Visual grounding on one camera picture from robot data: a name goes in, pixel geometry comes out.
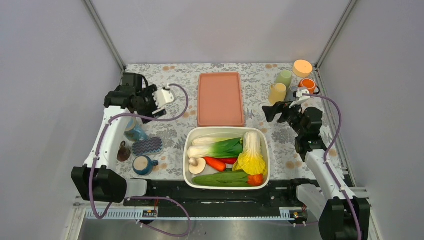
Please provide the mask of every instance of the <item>green cup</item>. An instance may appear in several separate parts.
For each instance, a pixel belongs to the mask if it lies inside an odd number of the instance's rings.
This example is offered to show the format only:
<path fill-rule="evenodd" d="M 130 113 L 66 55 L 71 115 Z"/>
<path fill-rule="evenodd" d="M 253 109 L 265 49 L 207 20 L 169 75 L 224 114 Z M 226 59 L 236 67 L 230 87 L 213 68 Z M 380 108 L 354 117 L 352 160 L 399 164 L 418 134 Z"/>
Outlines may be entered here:
<path fill-rule="evenodd" d="M 292 84 L 292 72 L 289 70 L 282 70 L 275 80 L 276 84 L 284 84 L 287 89 L 290 88 L 290 84 Z"/>

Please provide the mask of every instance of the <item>yellow cup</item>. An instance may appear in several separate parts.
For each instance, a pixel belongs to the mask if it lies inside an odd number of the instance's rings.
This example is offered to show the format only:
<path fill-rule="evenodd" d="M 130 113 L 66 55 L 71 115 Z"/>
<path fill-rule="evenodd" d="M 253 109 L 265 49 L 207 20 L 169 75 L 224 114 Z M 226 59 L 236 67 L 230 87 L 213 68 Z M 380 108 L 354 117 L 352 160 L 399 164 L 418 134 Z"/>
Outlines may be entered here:
<path fill-rule="evenodd" d="M 276 104 L 277 102 L 284 102 L 287 94 L 287 87 L 282 83 L 272 84 L 269 89 L 271 92 L 268 96 L 268 101 L 271 105 Z"/>

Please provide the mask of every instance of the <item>robotic arm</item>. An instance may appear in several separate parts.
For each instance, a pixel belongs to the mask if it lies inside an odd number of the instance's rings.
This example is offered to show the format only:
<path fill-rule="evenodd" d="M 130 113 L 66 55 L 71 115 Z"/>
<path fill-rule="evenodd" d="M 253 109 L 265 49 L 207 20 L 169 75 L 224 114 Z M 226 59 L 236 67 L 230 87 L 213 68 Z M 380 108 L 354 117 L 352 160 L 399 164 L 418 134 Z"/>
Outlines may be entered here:
<path fill-rule="evenodd" d="M 361 239 L 367 240 L 371 213 L 370 204 L 366 199 L 357 198 L 355 193 L 336 173 L 331 162 L 324 161 L 327 147 L 320 136 L 323 112 L 315 107 L 308 107 L 302 113 L 300 104 L 310 98 L 310 96 L 303 94 L 309 94 L 309 91 L 299 88 L 295 94 L 299 98 L 296 101 L 277 102 L 274 106 L 263 106 L 262 109 L 268 123 L 274 120 L 276 114 L 281 113 L 277 123 L 287 122 L 298 134 L 294 144 L 296 152 L 312 170 L 322 192 L 318 191 L 317 187 L 311 184 L 308 179 L 292 180 L 292 185 L 288 188 L 288 191 L 304 203 L 312 214 L 319 219 L 319 232 L 322 239 L 358 239 L 353 216 L 353 214 L 356 214 L 361 229 Z M 349 202 L 353 204 L 354 212 L 351 211 Z"/>
<path fill-rule="evenodd" d="M 175 100 L 169 86 L 158 89 L 156 85 L 149 85 L 143 75 L 124 73 L 122 83 L 115 91 L 111 91 L 104 98 L 103 121 L 94 146 L 82 167 L 74 167 L 71 178 L 75 183 L 83 200 L 89 201 L 89 176 L 91 166 L 96 158 L 98 143 L 103 139 L 99 149 L 98 161 L 94 170 L 93 198 L 99 202 L 120 203 L 125 197 L 143 196 L 146 193 L 147 182 L 142 179 L 124 179 L 115 173 L 117 154 L 130 122 L 130 116 L 123 116 L 109 120 L 120 114 L 133 114 L 158 118 L 167 114 L 163 107 Z"/>

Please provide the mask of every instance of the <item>mushroom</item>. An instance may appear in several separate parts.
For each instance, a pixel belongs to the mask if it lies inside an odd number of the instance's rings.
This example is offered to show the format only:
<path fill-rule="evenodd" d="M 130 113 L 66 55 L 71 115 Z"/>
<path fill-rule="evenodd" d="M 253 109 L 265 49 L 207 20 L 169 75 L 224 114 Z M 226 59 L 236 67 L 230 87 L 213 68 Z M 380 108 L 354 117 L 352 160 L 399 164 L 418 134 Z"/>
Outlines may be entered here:
<path fill-rule="evenodd" d="M 200 174 L 206 168 L 206 160 L 203 158 L 195 159 L 192 157 L 188 160 L 188 163 L 190 164 L 188 170 L 191 174 Z"/>

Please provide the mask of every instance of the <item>yellow cabbage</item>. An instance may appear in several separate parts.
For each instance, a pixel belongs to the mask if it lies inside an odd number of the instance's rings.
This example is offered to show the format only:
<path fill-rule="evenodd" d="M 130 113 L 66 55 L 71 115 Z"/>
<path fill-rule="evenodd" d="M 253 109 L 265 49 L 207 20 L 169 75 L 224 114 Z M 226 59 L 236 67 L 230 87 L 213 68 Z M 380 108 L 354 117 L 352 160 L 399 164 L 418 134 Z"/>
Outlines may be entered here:
<path fill-rule="evenodd" d="M 243 152 L 232 166 L 233 171 L 243 170 L 249 175 L 267 175 L 267 165 L 261 154 L 261 138 L 255 131 L 248 131 L 243 138 Z"/>

